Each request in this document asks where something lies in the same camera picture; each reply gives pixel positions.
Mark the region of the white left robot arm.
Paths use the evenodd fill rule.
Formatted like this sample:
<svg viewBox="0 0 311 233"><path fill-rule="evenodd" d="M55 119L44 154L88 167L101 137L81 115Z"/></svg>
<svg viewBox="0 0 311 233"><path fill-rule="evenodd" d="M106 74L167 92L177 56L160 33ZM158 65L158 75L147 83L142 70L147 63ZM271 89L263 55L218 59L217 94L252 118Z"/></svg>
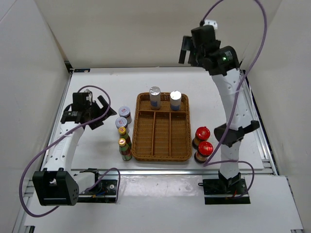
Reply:
<svg viewBox="0 0 311 233"><path fill-rule="evenodd" d="M33 174L38 200L43 206L74 206L77 203L115 203L120 182L105 179L97 168L75 171L72 161L79 140L108 159L161 164L181 163L191 157L190 104L185 94L174 107L171 95L159 94L160 108L153 110L148 93L137 96L135 114L111 107L102 93L93 99L92 86L72 94L72 103L61 116L58 139L41 171Z"/></svg>

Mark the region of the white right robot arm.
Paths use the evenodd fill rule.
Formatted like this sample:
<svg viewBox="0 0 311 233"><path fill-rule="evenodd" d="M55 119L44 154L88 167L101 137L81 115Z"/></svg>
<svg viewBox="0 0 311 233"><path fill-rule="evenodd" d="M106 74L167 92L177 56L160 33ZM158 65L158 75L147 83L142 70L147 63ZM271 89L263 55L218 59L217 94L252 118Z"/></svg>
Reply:
<svg viewBox="0 0 311 233"><path fill-rule="evenodd" d="M241 93L240 65L231 46L221 48L220 41L200 41L191 38L189 63L202 67L216 84L225 111L226 122L214 129L218 140L215 152L221 152L218 188L231 193L241 180L239 150L244 136L259 128L259 122L250 116Z"/></svg>

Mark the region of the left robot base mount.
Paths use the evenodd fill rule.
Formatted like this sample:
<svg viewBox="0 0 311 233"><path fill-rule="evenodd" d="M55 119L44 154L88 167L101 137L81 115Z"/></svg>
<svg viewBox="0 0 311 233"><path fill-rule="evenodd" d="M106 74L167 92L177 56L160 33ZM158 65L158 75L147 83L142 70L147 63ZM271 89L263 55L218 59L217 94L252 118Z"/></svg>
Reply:
<svg viewBox="0 0 311 233"><path fill-rule="evenodd" d="M117 172L118 178L104 179L104 176L110 171ZM87 187L84 193L79 195L78 203L117 203L121 181L121 173L117 168L110 168L102 175L94 168L88 168L80 173L93 174L94 176L91 178L94 182L92 186Z"/></svg>

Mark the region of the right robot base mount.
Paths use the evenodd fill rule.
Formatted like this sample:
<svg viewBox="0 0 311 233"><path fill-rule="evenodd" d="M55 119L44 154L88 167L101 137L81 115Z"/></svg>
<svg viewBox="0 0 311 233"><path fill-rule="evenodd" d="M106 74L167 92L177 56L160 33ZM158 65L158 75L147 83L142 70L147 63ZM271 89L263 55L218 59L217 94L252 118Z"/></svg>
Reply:
<svg viewBox="0 0 311 233"><path fill-rule="evenodd" d="M245 179L226 187L220 179L203 179L198 183L203 188L205 205L250 204Z"/></svg>

